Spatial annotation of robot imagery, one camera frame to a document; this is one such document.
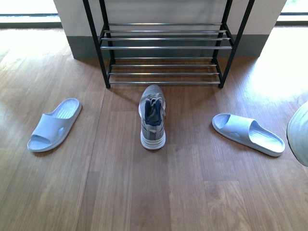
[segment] sandal strap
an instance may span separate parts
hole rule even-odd
[[[231,115],[221,131],[231,134],[237,133],[242,139],[250,141],[249,130],[254,121],[254,119]]]
[[[50,115],[43,114],[31,136],[40,136],[53,143],[59,138],[59,129],[65,129],[67,122],[67,119],[55,118]]]

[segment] light blue slipper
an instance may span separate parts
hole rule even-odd
[[[45,152],[57,147],[67,137],[81,111],[78,99],[66,99],[51,113],[43,114],[27,144],[32,152]]]
[[[271,156],[281,156],[285,144],[281,138],[262,128],[254,119],[231,114],[218,114],[214,129],[221,135]]]

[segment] gray sneaker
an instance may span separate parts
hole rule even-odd
[[[157,85],[150,85],[144,91],[139,103],[141,117],[141,144],[146,149],[160,149],[165,145],[166,135],[163,116],[166,100]]]

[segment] metal shoe rack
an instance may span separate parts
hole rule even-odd
[[[83,0],[107,88],[112,84],[218,84],[219,88],[223,88],[254,2],[249,0],[234,39],[227,26],[232,0],[226,2],[221,23],[109,23],[105,2],[99,0],[104,21],[99,36],[89,0]],[[191,41],[201,45],[190,45]],[[103,50],[110,54],[107,70]],[[166,50],[180,55],[164,56],[163,51]],[[192,52],[186,55],[189,53],[186,51],[200,53],[210,50],[210,57],[195,57]],[[224,72],[217,59],[219,50],[230,50]],[[166,71],[152,72],[156,69]]]

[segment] laminate flooring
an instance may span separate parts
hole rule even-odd
[[[260,57],[234,59],[223,89],[161,86],[167,141],[148,151],[146,86],[106,89],[98,61],[74,59],[61,29],[0,30],[0,230],[306,231],[308,168],[286,127],[308,101],[307,37],[307,27],[275,27]],[[83,108],[65,141],[28,151],[41,114],[66,98]],[[284,153],[219,135],[218,113],[256,119]]]

